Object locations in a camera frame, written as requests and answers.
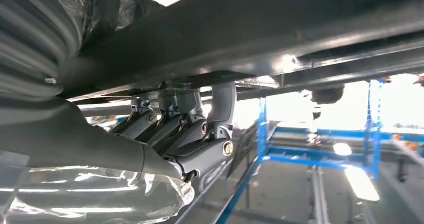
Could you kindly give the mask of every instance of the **bolt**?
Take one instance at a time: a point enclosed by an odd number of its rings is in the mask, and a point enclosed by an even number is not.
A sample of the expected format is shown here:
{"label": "bolt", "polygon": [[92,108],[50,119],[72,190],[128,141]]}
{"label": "bolt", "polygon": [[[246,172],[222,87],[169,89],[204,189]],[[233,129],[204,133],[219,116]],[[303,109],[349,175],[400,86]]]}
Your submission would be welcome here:
{"label": "bolt", "polygon": [[230,156],[232,154],[232,150],[233,150],[233,143],[229,140],[227,140],[226,142],[224,142],[224,144],[222,145],[223,147],[223,155],[224,156]]}

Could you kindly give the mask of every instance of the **hose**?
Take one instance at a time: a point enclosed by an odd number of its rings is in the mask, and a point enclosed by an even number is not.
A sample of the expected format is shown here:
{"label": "hose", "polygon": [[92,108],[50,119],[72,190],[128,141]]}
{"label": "hose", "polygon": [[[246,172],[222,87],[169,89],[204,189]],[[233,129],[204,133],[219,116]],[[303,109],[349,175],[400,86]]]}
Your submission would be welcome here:
{"label": "hose", "polygon": [[81,30],[56,0],[0,0],[0,92],[52,97],[59,64],[80,49]]}

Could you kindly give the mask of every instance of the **blue rack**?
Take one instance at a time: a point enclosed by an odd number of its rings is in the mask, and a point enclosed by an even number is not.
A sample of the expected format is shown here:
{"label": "blue rack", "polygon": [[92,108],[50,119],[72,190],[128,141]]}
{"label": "blue rack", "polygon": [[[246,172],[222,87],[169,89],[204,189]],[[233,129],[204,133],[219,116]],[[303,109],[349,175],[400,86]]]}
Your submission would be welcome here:
{"label": "blue rack", "polygon": [[[376,86],[376,94],[372,93],[373,82],[369,82],[368,87],[368,112],[366,118],[366,128],[365,131],[359,131],[354,133],[355,135],[362,136],[363,141],[363,153],[362,154],[351,154],[350,156],[339,156],[334,152],[330,151],[321,151],[321,150],[311,150],[308,148],[293,148],[293,147],[283,147],[283,146],[268,146],[267,141],[261,135],[258,139],[258,153],[263,160],[279,161],[279,162],[290,162],[295,164],[304,164],[310,166],[322,166],[328,168],[339,168],[344,169],[348,166],[356,166],[364,169],[366,172],[372,175],[373,178],[378,178],[378,170],[380,167],[380,140],[381,140],[381,121],[380,121],[380,89],[382,87],[382,82],[378,81]],[[261,104],[266,105],[266,99],[261,100]],[[372,112],[372,107],[376,106],[376,112]],[[261,119],[266,119],[266,112],[260,113]],[[279,127],[276,128],[275,132],[282,132],[279,130]],[[259,126],[259,133],[264,133],[262,126]],[[324,130],[318,130],[319,134],[335,134],[338,135],[337,131],[327,132]],[[373,137],[373,152],[372,152],[372,161],[369,164],[369,146],[370,146],[370,137]]]}
{"label": "blue rack", "polygon": [[[270,138],[276,132],[287,132],[284,127],[276,127],[274,130],[268,128],[268,117],[266,113],[267,99],[261,98],[259,102],[260,113],[258,118],[258,140],[257,140],[257,158],[252,161],[250,166],[242,175],[240,181],[235,187],[235,192],[229,197],[223,206],[222,212],[215,220],[217,224],[224,224],[229,218],[237,201],[241,197],[244,189],[247,187],[251,177],[260,168],[265,160],[290,162],[295,164],[304,164],[308,166],[322,166],[328,168],[344,169],[349,166],[356,166],[364,169],[373,178],[378,178],[380,168],[380,141],[381,141],[381,121],[380,121],[380,89],[383,81],[378,81],[376,94],[372,93],[372,87],[375,82],[369,81],[368,86],[368,112],[366,118],[366,127],[364,131],[329,131],[319,129],[319,134],[332,134],[337,136],[354,136],[364,138],[364,151],[362,154],[353,153],[349,157],[339,156],[334,152],[312,150],[308,148],[295,148],[270,145]],[[372,112],[373,106],[376,106],[376,112]],[[369,164],[369,146],[370,137],[373,137],[373,152],[371,164]]]}

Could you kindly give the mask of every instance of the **metal beam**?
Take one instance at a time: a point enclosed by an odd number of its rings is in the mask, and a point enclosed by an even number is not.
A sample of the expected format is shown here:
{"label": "metal beam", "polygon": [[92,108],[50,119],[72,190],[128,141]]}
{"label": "metal beam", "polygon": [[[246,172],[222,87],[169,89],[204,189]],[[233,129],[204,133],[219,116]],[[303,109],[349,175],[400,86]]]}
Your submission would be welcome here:
{"label": "metal beam", "polygon": [[423,29],[422,0],[182,0],[64,63],[61,97],[304,70],[286,57]]}
{"label": "metal beam", "polygon": [[244,100],[303,89],[325,89],[355,81],[424,70],[424,48],[360,59],[339,65],[312,69],[309,70],[309,74],[305,74],[306,71],[286,74],[284,77],[286,84],[282,87],[246,91],[239,93],[237,98]]}

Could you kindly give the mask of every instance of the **clear plastic sheet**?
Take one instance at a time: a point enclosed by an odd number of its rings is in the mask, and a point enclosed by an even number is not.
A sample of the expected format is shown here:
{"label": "clear plastic sheet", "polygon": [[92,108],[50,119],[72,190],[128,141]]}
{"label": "clear plastic sheet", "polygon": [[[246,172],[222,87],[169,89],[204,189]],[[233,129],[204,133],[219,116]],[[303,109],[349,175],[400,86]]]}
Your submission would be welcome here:
{"label": "clear plastic sheet", "polygon": [[82,29],[81,51],[133,21],[160,11],[152,0],[57,0]]}
{"label": "clear plastic sheet", "polygon": [[158,223],[195,195],[179,179],[90,166],[32,168],[21,183],[4,223]]}

